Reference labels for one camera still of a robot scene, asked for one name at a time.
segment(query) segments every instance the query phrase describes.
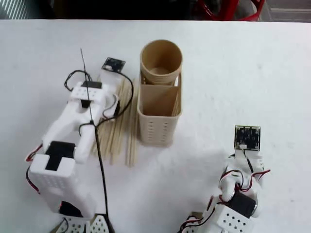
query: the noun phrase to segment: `white surface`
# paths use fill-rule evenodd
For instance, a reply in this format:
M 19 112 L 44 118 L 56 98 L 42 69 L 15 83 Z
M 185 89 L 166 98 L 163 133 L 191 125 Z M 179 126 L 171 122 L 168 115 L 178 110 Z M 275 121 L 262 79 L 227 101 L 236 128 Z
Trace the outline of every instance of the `white surface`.
M 63 111 L 63 82 L 83 67 L 80 47 L 92 77 L 110 56 L 138 78 L 141 48 L 159 38 L 183 52 L 183 114 L 170 148 L 140 147 L 133 169 L 123 158 L 105 162 L 116 232 L 174 233 L 190 211 L 202 211 L 234 151 L 235 124 L 261 126 L 260 152 L 272 169 L 253 232 L 311 228 L 310 24 L 1 20 L 0 33 L 1 232 L 48 232 L 61 221 L 27 185 L 23 159 Z M 84 173 L 103 210 L 96 158 Z

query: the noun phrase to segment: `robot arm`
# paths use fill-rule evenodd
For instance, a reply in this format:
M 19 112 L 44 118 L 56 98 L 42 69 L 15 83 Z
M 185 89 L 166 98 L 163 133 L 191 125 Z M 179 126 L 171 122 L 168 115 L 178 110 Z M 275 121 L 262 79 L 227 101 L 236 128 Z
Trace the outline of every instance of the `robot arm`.
M 106 117 L 112 117 L 119 99 L 109 92 L 109 86 L 87 82 L 87 87 L 86 81 L 77 83 L 61 116 L 43 136 L 44 154 L 36 154 L 29 176 L 53 212 L 91 219 L 95 200 L 80 182 L 76 163 L 86 162 L 95 139 L 94 125 L 88 123 L 93 119 L 97 125 L 103 112 Z M 77 145 L 62 141 L 74 131 L 81 134 Z
M 180 232 L 251 232 L 252 218 L 260 215 L 262 206 L 261 177 L 270 171 L 263 169 L 259 145 L 260 127 L 236 126 L 235 154 L 228 157 L 219 181 L 222 194 L 211 198 L 202 219 L 183 223 Z

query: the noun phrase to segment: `circuit board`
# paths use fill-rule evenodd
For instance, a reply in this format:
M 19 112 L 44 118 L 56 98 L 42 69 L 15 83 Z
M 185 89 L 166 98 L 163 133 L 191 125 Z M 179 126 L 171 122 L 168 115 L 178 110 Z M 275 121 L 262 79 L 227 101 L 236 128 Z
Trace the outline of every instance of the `circuit board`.
M 260 151 L 260 127 L 236 125 L 234 149 Z
M 108 57 L 105 63 L 103 64 L 102 69 L 105 69 L 105 67 L 109 67 L 113 71 L 121 72 L 124 65 L 125 61 Z

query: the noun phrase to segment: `perforated plastic part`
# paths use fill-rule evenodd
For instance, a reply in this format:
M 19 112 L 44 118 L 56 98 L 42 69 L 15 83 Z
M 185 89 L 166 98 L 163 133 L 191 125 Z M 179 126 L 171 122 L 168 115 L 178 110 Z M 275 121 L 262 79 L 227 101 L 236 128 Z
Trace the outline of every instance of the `perforated plastic part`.
M 78 208 L 85 219 L 93 218 L 96 202 L 86 185 L 80 182 L 75 172 L 75 160 L 64 157 L 57 171 L 52 171 L 45 169 L 49 157 L 47 154 L 36 154 L 29 169 L 29 177 L 39 188 L 50 209 L 59 213 L 60 203 L 66 201 Z
M 216 225 L 230 233 L 250 233 L 254 227 L 252 220 L 225 205 L 217 206 L 212 219 Z
M 98 215 L 90 229 L 91 233 L 109 233 L 108 226 L 106 224 L 105 218 L 101 215 Z
M 80 100 L 88 100 L 87 97 L 87 88 L 84 86 L 75 86 L 73 89 L 70 98 L 71 99 L 80 99 Z M 100 103 L 103 93 L 105 92 L 104 87 L 103 89 L 98 89 L 98 88 L 88 88 L 88 94 L 89 94 L 89 99 L 93 100 L 96 103 Z
M 56 233 L 62 233 L 66 229 L 66 233 L 83 233 L 84 229 L 86 229 L 86 232 L 90 232 L 90 223 L 89 221 L 78 219 L 78 218 L 66 218 L 68 221 L 68 229 L 67 229 L 67 222 L 63 221 L 62 224 L 57 229 Z
M 182 112 L 182 78 L 177 86 L 146 85 L 141 76 L 137 112 L 140 137 L 147 146 L 167 147 L 173 142 L 174 131 Z

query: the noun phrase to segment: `white plastic bracket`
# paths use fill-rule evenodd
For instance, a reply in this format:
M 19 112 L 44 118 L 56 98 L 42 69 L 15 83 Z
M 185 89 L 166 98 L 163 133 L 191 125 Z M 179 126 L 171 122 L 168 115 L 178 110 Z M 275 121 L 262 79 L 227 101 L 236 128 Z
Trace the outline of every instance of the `white plastic bracket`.
M 57 171 L 52 171 L 45 169 L 49 158 L 47 154 L 36 154 L 29 169 L 31 180 L 49 208 L 58 213 L 62 201 L 66 201 L 77 207 L 85 219 L 93 218 L 96 202 L 85 184 L 80 182 L 75 160 L 63 157 Z
M 102 215 L 97 215 L 91 225 L 90 233 L 109 233 L 109 229 L 105 218 Z
M 72 218 L 67 217 L 66 218 L 68 222 L 68 228 L 67 228 L 67 222 L 62 221 L 62 224 L 57 229 L 56 233 L 84 233 L 90 232 L 90 223 L 87 220 L 79 219 L 79 218 Z
M 249 233 L 254 227 L 251 219 L 244 217 L 226 205 L 219 204 L 212 216 L 212 222 L 230 233 Z
M 83 109 L 81 100 L 87 100 L 87 88 L 81 87 L 82 82 L 74 87 L 69 101 L 61 116 L 50 126 L 47 133 L 43 136 L 43 149 L 46 151 L 53 140 L 61 141 L 69 133 L 79 129 L 79 126 L 91 121 L 89 108 L 92 109 L 94 124 L 97 125 L 102 117 L 106 106 L 107 86 L 103 89 L 89 88 L 90 106 Z M 80 130 L 81 138 L 74 152 L 74 159 L 78 163 L 85 163 L 93 142 L 95 140 L 94 126 L 85 125 Z

